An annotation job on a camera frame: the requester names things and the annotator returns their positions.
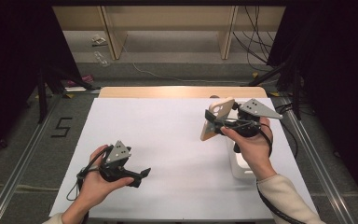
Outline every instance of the left hand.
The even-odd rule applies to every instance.
[[[98,147],[89,157],[91,161],[100,151],[108,145]],[[100,156],[93,165],[100,166],[102,162]],[[133,178],[124,177],[115,182],[105,181],[98,171],[91,171],[86,175],[83,186],[75,201],[62,214],[62,223],[79,223],[83,216],[95,205],[103,202],[106,196],[115,189],[120,189],[132,183]]]

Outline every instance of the right hand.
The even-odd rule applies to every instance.
[[[261,117],[260,123],[268,126],[261,125],[261,131],[272,141],[269,119]],[[276,175],[269,160],[269,144],[263,135],[259,133],[256,136],[245,138],[239,135],[235,130],[226,127],[222,127],[220,130],[225,136],[238,144],[243,159],[248,162],[249,167],[253,170],[258,180]]]

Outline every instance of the sleeve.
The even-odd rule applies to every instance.
[[[283,175],[257,181],[263,203],[271,210],[276,223],[321,224],[315,214],[297,193],[292,181]]]
[[[52,216],[49,220],[47,220],[43,224],[62,224],[62,213],[58,213]]]

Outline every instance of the wooden edge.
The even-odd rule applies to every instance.
[[[267,98],[261,87],[103,87],[99,98]]]
[[[228,116],[234,103],[235,103],[234,98],[232,97],[224,98],[217,102],[211,103],[208,110],[212,114],[214,114],[217,119],[220,119],[224,116]],[[205,120],[200,137],[201,141],[206,141],[217,135],[217,133],[214,132],[214,127],[211,129],[210,125],[211,125],[210,122],[208,120]]]

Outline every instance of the gray floor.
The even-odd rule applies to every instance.
[[[255,58],[249,59],[251,66],[247,61],[247,54],[235,39],[228,60],[221,60],[215,34],[210,32],[132,32],[129,33],[126,42],[126,51],[118,61],[109,60],[109,51],[106,47],[90,46],[92,36],[103,33],[65,34],[81,74],[94,75],[94,86],[239,86],[253,80],[253,72],[264,73],[252,66],[270,69]],[[258,45],[253,46],[259,55],[263,55],[258,50]],[[101,67],[94,61],[93,51],[96,49],[111,63],[110,66]],[[274,91],[273,79],[263,85],[267,91]],[[48,219],[49,209],[54,204],[57,190],[72,158],[92,101],[98,95],[76,92],[70,96],[53,96],[48,100],[50,106],[54,102],[57,104],[29,163],[26,164],[16,191],[8,201],[0,223],[41,223]],[[282,105],[281,97],[273,97],[271,100],[275,106]],[[310,105],[306,104],[307,99],[304,98],[302,101],[301,122],[306,127],[339,194],[345,200],[353,223],[358,223],[358,188],[340,158],[334,155],[334,147],[317,115],[314,115]],[[22,152],[28,147],[28,142],[38,127],[38,104],[35,94],[29,98],[28,104],[29,108],[23,109],[10,134],[6,136],[8,147],[0,148],[0,192],[2,186],[10,179]],[[66,137],[52,137],[64,132],[56,129],[61,118],[71,118],[62,122],[62,125],[70,127],[70,130]],[[285,116],[282,123],[288,127],[290,133],[295,134],[298,142],[296,161],[322,220],[326,223],[340,223],[321,180],[312,167],[306,149],[299,142],[292,121]],[[290,133],[286,131],[286,136],[295,153],[296,144]],[[106,222],[92,220],[90,223]]]

